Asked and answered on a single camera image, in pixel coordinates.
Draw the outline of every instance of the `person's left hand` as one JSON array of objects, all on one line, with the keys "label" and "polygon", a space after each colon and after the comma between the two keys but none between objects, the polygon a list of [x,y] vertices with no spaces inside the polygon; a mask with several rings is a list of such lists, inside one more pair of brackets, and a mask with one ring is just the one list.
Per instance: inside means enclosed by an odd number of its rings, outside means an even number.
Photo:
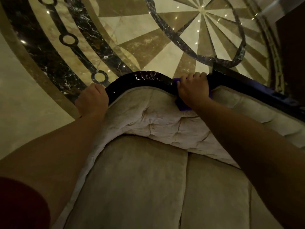
[{"label": "person's left hand", "polygon": [[108,110],[109,98],[102,85],[92,83],[81,92],[75,106],[81,116],[97,113],[104,116]]}]

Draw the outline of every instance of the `microfiber cloth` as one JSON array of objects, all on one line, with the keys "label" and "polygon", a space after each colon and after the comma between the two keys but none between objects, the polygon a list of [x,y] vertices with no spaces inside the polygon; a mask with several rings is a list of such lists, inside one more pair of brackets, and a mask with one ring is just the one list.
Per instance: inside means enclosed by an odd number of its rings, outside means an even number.
[{"label": "microfiber cloth", "polygon": [[[177,83],[178,81],[180,81],[180,78],[173,78],[173,81],[175,83]],[[209,90],[209,97],[212,98],[212,92],[211,90]],[[178,98],[175,100],[175,104],[177,105],[177,107],[179,108],[180,111],[190,111],[192,110],[189,106],[187,106],[182,100],[181,98],[178,96]]]}]

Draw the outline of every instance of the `red sleeve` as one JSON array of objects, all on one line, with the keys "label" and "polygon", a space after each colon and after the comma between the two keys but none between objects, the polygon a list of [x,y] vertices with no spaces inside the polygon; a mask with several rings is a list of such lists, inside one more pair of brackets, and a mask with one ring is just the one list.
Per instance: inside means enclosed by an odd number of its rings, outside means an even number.
[{"label": "red sleeve", "polygon": [[44,198],[21,182],[0,177],[0,228],[49,227],[50,211]]}]

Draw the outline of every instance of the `forearm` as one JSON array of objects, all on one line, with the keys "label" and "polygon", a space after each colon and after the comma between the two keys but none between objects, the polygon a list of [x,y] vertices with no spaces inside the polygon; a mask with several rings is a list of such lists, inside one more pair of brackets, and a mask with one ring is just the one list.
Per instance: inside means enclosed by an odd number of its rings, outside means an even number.
[{"label": "forearm", "polygon": [[304,153],[261,123],[210,99],[194,110],[277,219],[285,225],[286,220],[304,223]]},{"label": "forearm", "polygon": [[51,223],[71,197],[104,114],[86,115],[28,142],[0,161],[0,176],[21,181],[47,201]]}]

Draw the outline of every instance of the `hand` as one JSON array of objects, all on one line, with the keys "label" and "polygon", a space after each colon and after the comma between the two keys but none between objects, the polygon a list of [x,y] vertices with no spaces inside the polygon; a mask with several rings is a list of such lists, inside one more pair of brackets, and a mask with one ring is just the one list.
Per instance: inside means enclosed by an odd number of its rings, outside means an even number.
[{"label": "hand", "polygon": [[209,99],[209,84],[204,72],[182,76],[181,81],[177,82],[177,87],[179,97],[193,110]]},{"label": "hand", "polygon": [[104,116],[108,110],[109,98],[102,85],[92,83],[81,92],[75,106],[81,116],[97,113]]}]

